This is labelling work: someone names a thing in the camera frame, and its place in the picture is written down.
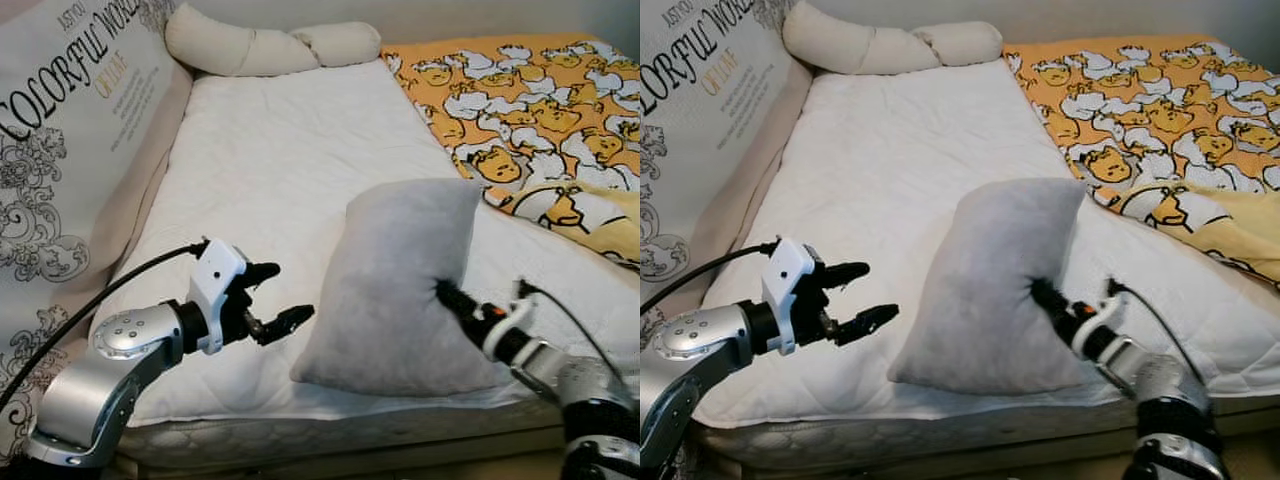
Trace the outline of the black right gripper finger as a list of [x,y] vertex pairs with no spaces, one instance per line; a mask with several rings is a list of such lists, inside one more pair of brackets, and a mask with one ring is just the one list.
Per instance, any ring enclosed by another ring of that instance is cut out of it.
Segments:
[[1046,312],[1051,321],[1075,321],[1071,305],[1053,283],[1043,276],[1030,280],[1030,297]]
[[457,284],[452,280],[438,280],[435,291],[440,303],[458,319],[458,323],[475,321],[479,303]]

